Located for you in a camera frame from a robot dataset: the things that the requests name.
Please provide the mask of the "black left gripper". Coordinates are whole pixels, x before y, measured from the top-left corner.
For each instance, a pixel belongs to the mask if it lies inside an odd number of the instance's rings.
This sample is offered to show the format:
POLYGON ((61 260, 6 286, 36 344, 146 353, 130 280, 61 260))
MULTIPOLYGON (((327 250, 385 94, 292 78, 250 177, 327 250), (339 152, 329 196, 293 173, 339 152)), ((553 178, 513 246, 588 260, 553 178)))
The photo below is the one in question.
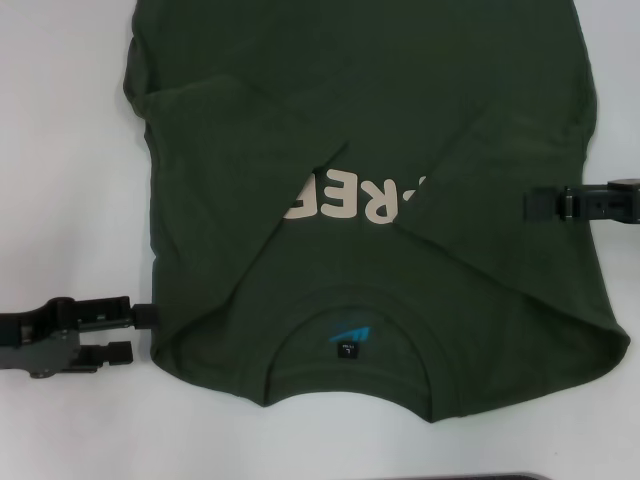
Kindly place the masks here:
POLYGON ((1 314, 1 369, 43 379, 68 368, 70 373, 96 373, 105 363, 129 365, 133 362, 129 341, 81 345, 78 352, 77 329, 153 330, 159 326, 156 305, 132 305, 127 296, 83 301, 54 298, 35 310, 1 314))

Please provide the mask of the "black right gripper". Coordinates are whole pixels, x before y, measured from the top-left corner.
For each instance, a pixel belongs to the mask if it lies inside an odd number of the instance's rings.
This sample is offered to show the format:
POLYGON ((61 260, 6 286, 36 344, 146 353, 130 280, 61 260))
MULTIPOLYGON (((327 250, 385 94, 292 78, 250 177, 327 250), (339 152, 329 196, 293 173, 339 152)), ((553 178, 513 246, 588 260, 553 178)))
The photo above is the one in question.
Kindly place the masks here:
POLYGON ((536 187, 524 194, 523 219, 528 222, 604 219, 638 224, 639 187, 638 179, 615 180, 605 185, 536 187), (601 200, 603 205, 597 207, 601 200))

